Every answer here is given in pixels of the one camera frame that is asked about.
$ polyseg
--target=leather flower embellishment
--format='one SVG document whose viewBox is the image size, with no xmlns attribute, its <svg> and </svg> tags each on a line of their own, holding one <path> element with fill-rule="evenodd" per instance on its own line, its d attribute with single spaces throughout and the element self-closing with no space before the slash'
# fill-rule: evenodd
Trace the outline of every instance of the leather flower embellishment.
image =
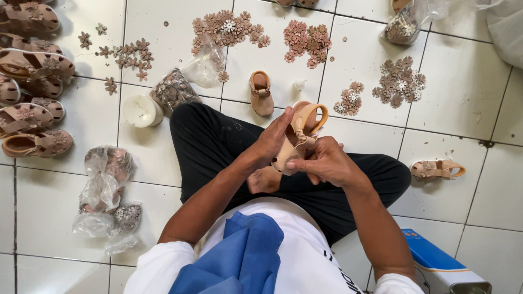
<svg viewBox="0 0 523 294">
<path fill-rule="evenodd" d="M 140 72 L 136 74 L 137 77 L 140 78 L 140 82 L 142 80 L 146 80 L 147 81 L 147 72 L 144 72 L 143 69 L 140 69 Z"/>
</svg>

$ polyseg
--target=tan leather sandal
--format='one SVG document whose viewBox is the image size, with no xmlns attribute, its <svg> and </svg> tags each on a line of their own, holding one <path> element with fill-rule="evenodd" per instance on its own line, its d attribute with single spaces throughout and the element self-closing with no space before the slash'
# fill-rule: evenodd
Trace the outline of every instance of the tan leather sandal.
<svg viewBox="0 0 523 294">
<path fill-rule="evenodd" d="M 72 144 L 73 137 L 66 131 L 40 130 L 8 136 L 2 143 L 2 150 L 9 157 L 50 158 L 65 152 Z"/>
<path fill-rule="evenodd" d="M 316 121 L 316 110 L 321 109 L 322 118 Z M 287 162 L 292 159 L 303 159 L 307 148 L 314 146 L 323 124 L 327 121 L 328 110 L 325 105 L 299 101 L 293 106 L 294 116 L 285 131 L 283 145 L 272 159 L 272 166 L 280 173 L 290 176 Z"/>
<path fill-rule="evenodd" d="M 63 55 L 62 49 L 57 45 L 44 40 L 29 40 L 18 35 L 0 32 L 0 49 L 16 48 L 29 52 L 48 52 Z"/>
<path fill-rule="evenodd" d="M 453 175 L 453 168 L 459 168 L 459 171 Z M 411 166 L 411 174 L 417 179 L 432 179 L 441 177 L 443 179 L 452 179 L 465 174 L 466 169 L 451 160 L 437 161 L 418 161 Z"/>
<path fill-rule="evenodd" d="M 52 124 L 53 115 L 40 105 L 19 103 L 0 109 L 0 138 L 17 131 L 29 131 Z"/>
<path fill-rule="evenodd" d="M 311 7 L 312 5 L 318 3 L 319 0 L 298 0 L 301 5 L 305 7 Z"/>
<path fill-rule="evenodd" d="M 392 0 L 392 10 L 398 14 L 412 0 Z"/>
<path fill-rule="evenodd" d="M 56 77 L 19 80 L 18 86 L 37 97 L 57 98 L 63 91 L 62 80 Z"/>
<path fill-rule="evenodd" d="M 251 106 L 259 116 L 270 116 L 274 112 L 274 101 L 270 94 L 269 76 L 263 71 L 256 71 L 249 80 L 251 86 Z"/>
<path fill-rule="evenodd" d="M 20 87 L 18 83 L 0 73 L 0 103 L 13 105 L 20 100 Z"/>
<path fill-rule="evenodd" d="M 276 0 L 276 2 L 283 7 L 287 7 L 291 6 L 294 3 L 294 0 Z"/>
<path fill-rule="evenodd" d="M 47 109 L 53 115 L 53 123 L 61 121 L 65 116 L 65 108 L 60 102 L 50 98 L 33 97 L 25 90 L 21 90 L 20 92 L 22 96 L 22 102 L 40 105 L 41 107 Z"/>
<path fill-rule="evenodd" d="M 63 55 L 29 52 L 20 49 L 0 50 L 0 72 L 14 78 L 66 78 L 74 74 L 74 64 Z"/>
<path fill-rule="evenodd" d="M 37 2 L 4 5 L 0 19 L 0 28 L 13 31 L 52 32 L 60 27 L 53 8 Z"/>
</svg>

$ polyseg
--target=leg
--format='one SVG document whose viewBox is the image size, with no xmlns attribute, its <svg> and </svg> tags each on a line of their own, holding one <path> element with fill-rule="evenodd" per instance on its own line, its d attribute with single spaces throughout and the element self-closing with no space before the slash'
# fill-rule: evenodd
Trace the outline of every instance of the leg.
<svg viewBox="0 0 523 294">
<path fill-rule="evenodd" d="M 382 154 L 347 154 L 369 177 L 385 207 L 392 205 L 411 183 L 410 170 L 400 161 Z M 309 186 L 310 181 L 302 181 Z M 347 197 L 341 188 L 322 183 L 310 192 L 276 193 L 307 211 L 322 229 L 330 246 L 356 230 Z"/>
<path fill-rule="evenodd" d="M 251 146 L 263 128 L 204 104 L 186 103 L 173 111 L 170 131 L 181 170 L 181 201 L 185 203 Z M 238 194 L 245 192 L 246 183 Z"/>
</svg>

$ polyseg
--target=floor tile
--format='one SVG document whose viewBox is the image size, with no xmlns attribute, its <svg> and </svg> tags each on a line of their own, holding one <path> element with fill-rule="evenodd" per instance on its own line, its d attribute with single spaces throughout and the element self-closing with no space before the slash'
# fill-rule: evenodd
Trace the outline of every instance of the floor tile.
<svg viewBox="0 0 523 294">
<path fill-rule="evenodd" d="M 519 293 L 523 233 L 467 225 L 456 259 L 492 284 L 492 293 Z"/>
<path fill-rule="evenodd" d="M 489 149 L 467 224 L 523 231 L 521 162 L 523 147 Z"/>
<path fill-rule="evenodd" d="M 221 110 L 226 116 L 240 119 L 263 128 L 267 128 L 272 120 L 278 118 L 284 111 L 284 109 L 275 108 L 269 117 L 261 117 L 254 112 L 250 104 L 227 100 L 222 101 Z"/>
<path fill-rule="evenodd" d="M 0 253 L 0 292 L 15 294 L 15 256 Z"/>
<path fill-rule="evenodd" d="M 123 294 L 127 280 L 135 270 L 135 267 L 111 265 L 109 294 Z"/>
<path fill-rule="evenodd" d="M 452 157 L 467 173 L 453 180 L 427 183 L 413 177 L 411 186 L 389 211 L 398 216 L 465 223 L 485 154 L 486 148 L 477 140 L 407 130 L 399 158 L 406 166 L 420 160 Z"/>
<path fill-rule="evenodd" d="M 0 153 L 0 164 L 14 165 L 15 160 L 11 157 L 8 157 L 7 155 L 4 154 L 4 152 L 2 152 L 2 153 Z"/>
<path fill-rule="evenodd" d="M 270 90 L 276 107 L 285 108 L 300 100 L 317 103 L 325 64 L 308 69 L 308 54 L 287 63 L 283 56 L 289 51 L 289 46 L 283 41 L 283 30 L 295 19 L 305 21 L 307 26 L 325 24 L 330 32 L 333 15 L 296 7 L 281 8 L 276 3 L 260 0 L 235 0 L 234 11 L 245 10 L 251 12 L 251 23 L 264 27 L 264 34 L 271 38 L 271 44 L 259 49 L 247 38 L 229 48 L 226 71 L 230 79 L 223 85 L 223 98 L 250 103 L 249 78 L 253 72 L 262 70 L 270 78 Z M 293 89 L 292 84 L 297 79 L 307 80 L 302 91 Z"/>
<path fill-rule="evenodd" d="M 339 266 L 362 290 L 367 288 L 370 273 L 370 261 L 363 251 L 358 232 L 352 232 L 332 246 L 334 257 Z"/>
<path fill-rule="evenodd" d="M 330 115 L 342 117 L 333 110 L 333 106 L 341 101 L 342 91 L 348 89 L 352 82 L 358 81 L 363 83 L 365 90 L 360 94 L 362 106 L 359 113 L 351 119 L 404 127 L 410 104 L 403 103 L 394 109 L 390 104 L 382 104 L 378 98 L 374 98 L 372 89 L 380 85 L 380 66 L 387 59 L 396 61 L 409 55 L 414 59 L 412 68 L 419 68 L 427 33 L 421 32 L 415 45 L 404 47 L 378 38 L 385 27 L 383 24 L 336 16 L 333 27 L 333 46 L 328 55 L 334 56 L 335 60 L 327 61 L 320 103 L 329 108 Z M 354 41 L 343 42 L 343 37 Z"/>
<path fill-rule="evenodd" d="M 143 244 L 132 252 L 114 255 L 111 263 L 136 266 L 138 257 L 157 244 L 165 224 L 181 207 L 180 196 L 180 188 L 130 183 L 124 191 L 122 203 L 142 203 L 142 217 L 136 234 Z"/>
<path fill-rule="evenodd" d="M 75 78 L 59 99 L 65 108 L 65 117 L 52 127 L 69 132 L 73 137 L 72 147 L 51 159 L 19 158 L 17 165 L 85 174 L 84 157 L 89 149 L 117 144 L 120 95 L 109 96 L 105 88 L 103 81 Z"/>
<path fill-rule="evenodd" d="M 450 3 L 449 15 L 433 21 L 431 31 L 492 42 L 488 32 L 485 10 L 477 10 L 466 1 Z"/>
<path fill-rule="evenodd" d="M 203 19 L 205 14 L 222 9 L 231 10 L 232 6 L 233 0 L 201 0 L 198 5 L 193 2 L 160 0 L 152 0 L 144 5 L 143 1 L 128 0 L 125 43 L 136 43 L 145 38 L 150 43 L 149 51 L 155 60 L 151 62 L 153 68 L 147 71 L 147 81 L 139 82 L 136 77 L 138 71 L 131 69 L 124 69 L 123 81 L 154 87 L 173 67 L 186 66 L 194 58 L 191 48 L 196 35 L 192 20 L 197 17 Z M 165 21 L 169 23 L 167 27 L 164 26 Z M 193 88 L 200 95 L 221 98 L 221 87 L 204 89 L 193 84 Z"/>
<path fill-rule="evenodd" d="M 322 10 L 322 11 L 326 11 L 326 12 L 331 12 L 333 13 L 335 10 L 336 10 L 336 2 L 337 0 L 317 0 L 316 1 L 316 4 L 308 7 L 309 9 L 316 9 L 316 10 Z M 304 7 L 299 0 L 295 1 L 293 3 L 294 6 L 297 6 L 297 7 Z M 283 7 L 283 6 L 280 6 L 279 7 L 280 9 L 282 10 L 286 10 L 286 9 L 292 9 L 292 7 Z"/>
<path fill-rule="evenodd" d="M 119 82 L 120 70 L 112 55 L 106 59 L 103 56 L 95 56 L 95 52 L 100 52 L 99 47 L 112 48 L 123 45 L 125 0 L 57 0 L 49 5 L 58 15 L 61 25 L 54 32 L 55 37 L 43 37 L 62 48 L 65 56 L 76 66 L 76 75 L 102 79 L 112 76 Z M 99 22 L 107 27 L 106 35 L 98 35 L 96 27 Z M 90 35 L 89 39 L 93 43 L 89 50 L 80 47 L 78 36 L 82 31 Z"/>
<path fill-rule="evenodd" d="M 109 265 L 18 256 L 18 294 L 107 293 Z"/>
<path fill-rule="evenodd" d="M 338 1 L 336 13 L 388 23 L 394 17 L 391 3 L 391 1 L 382 0 Z"/>
<path fill-rule="evenodd" d="M 408 127 L 490 140 L 510 72 L 492 44 L 431 33 L 420 72 Z"/>
<path fill-rule="evenodd" d="M 523 70 L 512 69 L 507 91 L 501 104 L 492 140 L 495 142 L 523 145 Z"/>
<path fill-rule="evenodd" d="M 18 253 L 108 263 L 105 238 L 72 233 L 87 176 L 18 168 Z"/>
<path fill-rule="evenodd" d="M 344 144 L 343 150 L 347 153 L 380 153 L 397 158 L 403 130 L 374 123 L 329 117 L 320 137 L 334 137 L 338 143 Z"/>
<path fill-rule="evenodd" d="M 0 165 L 0 252 L 13 253 L 15 244 L 15 170 Z"/>
<path fill-rule="evenodd" d="M 181 186 L 180 167 L 170 136 L 169 117 L 166 112 L 163 121 L 154 127 L 135 128 L 127 123 L 122 109 L 125 101 L 134 95 L 146 95 L 148 88 L 135 85 L 122 85 L 122 103 L 120 104 L 120 130 L 118 146 L 133 155 L 138 169 L 134 181 Z M 221 101 L 216 98 L 201 98 L 204 104 L 220 111 Z"/>
</svg>

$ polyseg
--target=plastic bag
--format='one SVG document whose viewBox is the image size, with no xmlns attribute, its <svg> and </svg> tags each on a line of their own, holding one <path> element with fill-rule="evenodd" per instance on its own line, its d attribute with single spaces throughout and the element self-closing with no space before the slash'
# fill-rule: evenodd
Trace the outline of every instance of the plastic bag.
<svg viewBox="0 0 523 294">
<path fill-rule="evenodd" d="M 390 21 L 381 37 L 396 44 L 412 44 L 426 22 L 445 18 L 450 0 L 412 0 Z"/>
<path fill-rule="evenodd" d="M 149 92 L 149 96 L 160 106 L 170 111 L 183 103 L 201 103 L 200 96 L 196 94 L 189 81 L 177 68 L 164 75 L 162 80 Z"/>
<path fill-rule="evenodd" d="M 200 35 L 201 48 L 198 55 L 182 70 L 182 75 L 202 88 L 215 88 L 221 85 L 218 74 L 225 69 L 227 55 L 208 34 Z"/>
<path fill-rule="evenodd" d="M 131 154 L 123 148 L 99 146 L 87 152 L 84 166 L 89 180 L 80 193 L 80 213 L 116 209 L 122 187 L 136 168 Z"/>
<path fill-rule="evenodd" d="M 505 0 L 487 9 L 486 18 L 499 56 L 523 69 L 523 1 Z"/>
<path fill-rule="evenodd" d="M 104 252 L 113 255 L 124 252 L 140 243 L 140 239 L 134 235 L 142 215 L 140 202 L 124 204 L 114 213 L 114 229 L 111 231 L 109 240 L 105 243 Z"/>
</svg>

